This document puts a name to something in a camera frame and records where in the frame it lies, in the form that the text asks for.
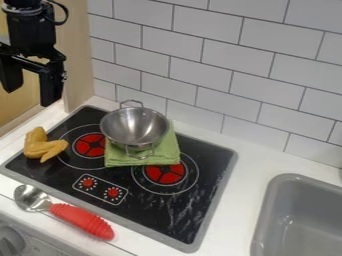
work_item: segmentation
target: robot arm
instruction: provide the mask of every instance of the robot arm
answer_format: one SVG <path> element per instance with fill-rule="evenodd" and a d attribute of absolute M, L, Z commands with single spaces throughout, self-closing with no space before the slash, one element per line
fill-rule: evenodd
<path fill-rule="evenodd" d="M 65 20 L 55 21 L 53 4 L 65 12 Z M 22 70 L 39 75 L 40 102 L 47 107 L 62 96 L 66 57 L 54 48 L 56 26 L 63 25 L 68 9 L 54 0 L 5 0 L 2 10 L 7 14 L 10 45 L 0 43 L 0 81 L 8 93 L 23 85 Z M 27 57 L 48 59 L 47 64 Z"/>

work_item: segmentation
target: bowl handle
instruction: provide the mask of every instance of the bowl handle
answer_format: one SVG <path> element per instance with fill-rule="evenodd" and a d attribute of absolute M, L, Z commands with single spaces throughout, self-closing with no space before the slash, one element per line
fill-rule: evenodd
<path fill-rule="evenodd" d="M 120 102 L 120 109 L 123 108 L 123 107 L 122 107 L 123 104 L 126 104 L 126 103 L 128 103 L 128 102 L 135 102 L 135 103 L 140 104 L 142 108 L 144 107 L 144 104 L 143 104 L 141 101 L 138 101 L 138 100 L 125 100 L 125 101 L 123 101 L 123 102 Z"/>
<path fill-rule="evenodd" d="M 150 147 L 151 147 L 151 153 L 145 155 L 145 156 L 138 156 L 138 155 L 134 155 L 132 153 L 129 152 L 129 146 L 128 145 L 125 145 L 125 150 L 126 150 L 126 155 L 129 156 L 129 157 L 133 157 L 135 159 L 138 159 L 138 160 L 144 160 L 150 156 L 154 156 L 155 155 L 155 151 L 154 151 L 154 144 L 151 143 L 150 144 Z"/>

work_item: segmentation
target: white subway tile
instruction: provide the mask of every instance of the white subway tile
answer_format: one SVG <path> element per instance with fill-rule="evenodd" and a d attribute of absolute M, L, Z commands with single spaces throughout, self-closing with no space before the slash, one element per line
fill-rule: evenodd
<path fill-rule="evenodd" d="M 297 109 L 304 88 L 235 72 L 230 92 L 239 96 Z"/>
<path fill-rule="evenodd" d="M 88 12 L 113 17 L 112 0 L 88 0 Z"/>
<path fill-rule="evenodd" d="M 88 15 L 90 35 L 140 47 L 140 25 Z"/>
<path fill-rule="evenodd" d="M 342 35 L 326 33 L 318 60 L 342 65 Z"/>
<path fill-rule="evenodd" d="M 91 56 L 96 59 L 114 62 L 114 44 L 108 41 L 90 38 Z"/>
<path fill-rule="evenodd" d="M 203 40 L 201 38 L 144 27 L 143 47 L 185 59 L 200 60 Z"/>
<path fill-rule="evenodd" d="M 197 106 L 226 115 L 256 121 L 260 103 L 227 93 L 199 88 Z"/>
<path fill-rule="evenodd" d="M 307 89 L 300 110 L 319 116 L 342 120 L 342 96 Z"/>
<path fill-rule="evenodd" d="M 114 0 L 116 19 L 171 29 L 172 5 L 146 0 Z"/>
<path fill-rule="evenodd" d="M 261 108 L 259 123 L 319 140 L 328 138 L 334 124 L 329 119 L 268 104 Z"/>
<path fill-rule="evenodd" d="M 315 58 L 322 36 L 323 32 L 312 29 L 245 19 L 241 44 L 300 57 Z"/>
<path fill-rule="evenodd" d="M 288 138 L 287 132 L 228 116 L 225 117 L 222 133 L 280 151 L 284 150 Z"/>
<path fill-rule="evenodd" d="M 174 30 L 190 35 L 237 43 L 242 18 L 201 11 L 192 8 L 175 8 Z"/>
<path fill-rule="evenodd" d="M 159 0 L 160 2 L 179 4 L 185 6 L 191 6 L 201 9 L 207 9 L 208 0 Z"/>
<path fill-rule="evenodd" d="M 142 90 L 176 101 L 194 104 L 196 86 L 143 73 Z"/>
<path fill-rule="evenodd" d="M 223 120 L 222 114 L 174 101 L 168 102 L 167 117 L 215 132 L 221 131 Z"/>
<path fill-rule="evenodd" d="M 288 0 L 211 0 L 210 10 L 263 20 L 283 21 Z"/>
<path fill-rule="evenodd" d="M 95 95 L 109 100 L 115 100 L 115 84 L 94 79 Z"/>
<path fill-rule="evenodd" d="M 342 1 L 291 0 L 286 23 L 342 32 Z"/>
<path fill-rule="evenodd" d="M 140 72 L 103 61 L 93 60 L 94 77 L 140 89 Z"/>
<path fill-rule="evenodd" d="M 203 63 L 267 76 L 273 53 L 205 40 Z"/>
<path fill-rule="evenodd" d="M 145 107 L 154 109 L 162 114 L 166 114 L 166 99 L 154 96 L 148 93 L 129 89 L 120 85 L 117 85 L 118 101 L 125 100 L 138 100 L 141 101 Z"/>
<path fill-rule="evenodd" d="M 342 67 L 277 54 L 271 78 L 342 93 Z"/>
<path fill-rule="evenodd" d="M 144 51 L 124 45 L 115 46 L 116 63 L 136 68 L 146 72 L 167 76 L 169 72 L 169 57 Z"/>
<path fill-rule="evenodd" d="M 170 76 L 184 82 L 228 92 L 232 72 L 192 61 L 172 58 Z"/>
<path fill-rule="evenodd" d="M 331 133 L 329 142 L 342 146 L 342 123 L 336 122 L 334 130 Z"/>
<path fill-rule="evenodd" d="M 315 162 L 342 167 L 342 148 L 291 134 L 286 152 Z"/>

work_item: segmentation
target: sink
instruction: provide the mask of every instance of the sink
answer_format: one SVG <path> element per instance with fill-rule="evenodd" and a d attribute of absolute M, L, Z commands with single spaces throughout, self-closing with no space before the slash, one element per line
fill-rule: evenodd
<path fill-rule="evenodd" d="M 297 174 L 268 185 L 251 256 L 342 255 L 342 188 Z"/>

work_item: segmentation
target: wooden cabinet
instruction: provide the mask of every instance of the wooden cabinet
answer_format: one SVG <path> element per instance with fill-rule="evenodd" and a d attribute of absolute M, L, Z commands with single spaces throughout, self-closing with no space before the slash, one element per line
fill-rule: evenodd
<path fill-rule="evenodd" d="M 65 69 L 68 72 L 68 80 L 65 82 L 63 98 L 65 110 L 71 112 L 94 94 L 87 1 L 58 1 L 66 5 L 70 12 L 68 22 L 57 27 L 56 48 L 67 56 Z M 56 20 L 62 20 L 63 11 L 56 5 L 54 7 Z M 8 35 L 6 15 L 0 11 L 0 37 L 6 35 Z M 24 72 L 24 85 L 17 91 L 7 94 L 0 87 L 0 136 L 5 132 L 1 131 L 4 124 L 39 105 L 39 94 L 38 76 L 27 71 Z M 29 117 L 30 115 L 26 115 L 25 118 L 20 119 L 20 122 Z"/>

